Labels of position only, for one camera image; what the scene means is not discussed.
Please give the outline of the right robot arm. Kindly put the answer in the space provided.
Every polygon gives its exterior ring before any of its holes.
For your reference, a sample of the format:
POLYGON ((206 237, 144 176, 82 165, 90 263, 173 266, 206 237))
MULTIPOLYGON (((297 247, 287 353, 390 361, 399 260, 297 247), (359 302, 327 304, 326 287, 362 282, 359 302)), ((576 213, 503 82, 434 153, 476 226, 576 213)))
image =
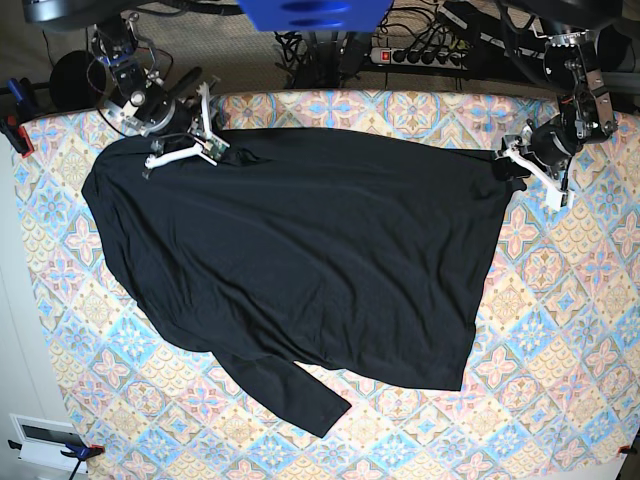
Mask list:
POLYGON ((139 13, 112 16, 95 25, 89 46, 111 74, 108 112, 121 124, 150 137, 213 138, 215 114, 210 86, 195 67, 168 87, 160 72, 161 51, 138 28, 139 13))

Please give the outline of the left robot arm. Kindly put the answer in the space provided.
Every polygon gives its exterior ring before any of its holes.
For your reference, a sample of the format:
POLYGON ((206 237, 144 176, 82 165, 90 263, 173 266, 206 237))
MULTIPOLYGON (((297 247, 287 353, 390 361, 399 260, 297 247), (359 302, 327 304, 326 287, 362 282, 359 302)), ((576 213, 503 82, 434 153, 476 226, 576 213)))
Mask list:
POLYGON ((533 129, 528 157, 557 176, 589 143, 610 139, 618 124, 600 61, 598 32, 623 11, 621 1, 497 1, 505 52, 527 79, 553 91, 559 113, 533 129), (544 72, 525 62, 512 37, 533 33, 545 42, 544 72))

